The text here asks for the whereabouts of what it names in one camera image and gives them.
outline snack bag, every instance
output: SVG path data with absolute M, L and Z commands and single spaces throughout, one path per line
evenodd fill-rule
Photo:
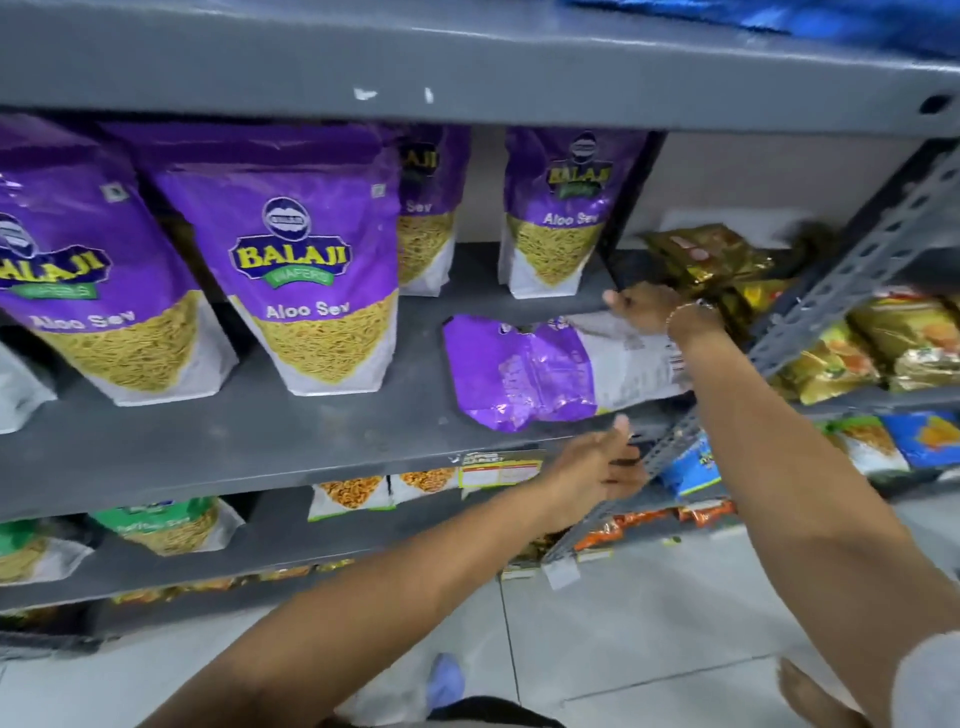
M 689 389 L 669 337 L 641 334 L 609 311 L 521 327 L 459 315 L 444 324 L 444 341 L 460 408 L 501 432 L 532 420 L 583 420 Z
M 850 318 L 882 356 L 892 391 L 960 384 L 960 330 L 936 299 L 893 286 Z
M 910 471 L 879 417 L 848 417 L 827 423 L 824 434 L 868 477 Z
M 960 427 L 951 412 L 911 412 L 880 417 L 912 468 L 960 463 Z
M 390 486 L 384 475 L 331 480 L 313 486 L 308 521 L 319 521 L 361 509 L 386 511 L 394 507 Z
M 289 567 L 288 569 L 262 571 L 256 578 L 258 581 L 283 581 L 284 579 L 297 579 L 301 576 L 308 576 L 312 570 L 313 564 L 308 564 L 305 567 Z
M 233 533 L 244 523 L 236 511 L 217 497 L 110 508 L 91 513 L 90 518 L 158 556 L 219 551 L 227 547 Z
M 0 116 L 0 307 L 116 404 L 207 397 L 236 354 L 128 160 Z
M 760 279 L 776 265 L 769 251 L 754 248 L 723 225 L 651 232 L 645 240 L 664 260 L 678 288 L 688 293 Z
M 459 468 L 437 468 L 432 471 L 400 473 L 390 476 L 390 495 L 394 503 L 456 488 L 460 485 Z
M 573 296 L 646 132 L 511 127 L 497 266 L 514 298 Z
M 623 529 L 616 519 L 609 519 L 600 528 L 590 531 L 582 538 L 577 545 L 573 547 L 574 551 L 583 551 L 587 548 L 600 546 L 601 544 L 610 544 L 623 538 Z
M 720 471 L 713 462 L 707 435 L 702 434 L 687 452 L 664 469 L 660 479 L 675 496 L 685 496 L 719 483 Z
M 880 374 L 847 326 L 839 321 L 820 334 L 817 342 L 781 370 L 802 404 L 815 404 L 876 384 Z
M 0 435 L 16 432 L 35 409 L 56 398 L 26 363 L 0 344 Z
M 193 225 L 295 395 L 375 392 L 396 342 L 399 162 L 375 125 L 109 124 Z
M 454 218 L 467 181 L 470 127 L 407 124 L 397 145 L 400 295 L 439 296 L 453 262 Z
M 93 553 L 55 533 L 36 519 L 0 523 L 0 586 L 60 581 Z

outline wrist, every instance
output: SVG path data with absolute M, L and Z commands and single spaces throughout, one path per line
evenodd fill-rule
M 667 319 L 666 333 L 681 350 L 705 337 L 727 335 L 716 310 L 698 304 L 674 309 Z

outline white tiled floor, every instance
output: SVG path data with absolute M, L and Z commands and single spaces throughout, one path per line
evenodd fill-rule
M 642 545 L 582 575 L 558 593 L 541 574 L 484 586 L 351 701 L 354 718 L 422 717 L 438 652 L 458 655 L 468 694 L 519 698 L 568 728 L 802 725 L 777 693 L 783 653 L 835 687 L 746 536 Z M 9 663 L 0 716 L 19 728 L 132 728 L 262 614 L 143 632 L 91 657 Z

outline blue bag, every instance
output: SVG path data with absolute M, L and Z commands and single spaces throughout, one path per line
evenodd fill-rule
M 960 463 L 960 427 L 952 412 L 911 412 L 880 419 L 910 467 Z
M 713 462 L 707 435 L 670 464 L 660 474 L 663 485 L 675 496 L 685 496 L 720 482 L 720 471 Z

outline hand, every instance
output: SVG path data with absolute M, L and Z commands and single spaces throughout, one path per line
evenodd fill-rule
M 623 291 L 604 291 L 604 302 L 642 333 L 666 333 L 674 341 L 702 331 L 722 331 L 723 322 L 716 311 L 699 305 L 684 306 L 689 299 L 672 288 L 653 283 L 637 283 Z M 670 330 L 666 323 L 670 321 Z
M 627 445 L 630 420 L 617 415 L 606 432 L 589 432 L 571 440 L 549 468 L 530 481 L 540 490 L 543 532 L 553 533 L 579 522 L 604 500 L 632 496 L 649 480 L 637 448 Z M 614 460 L 636 461 L 613 465 Z

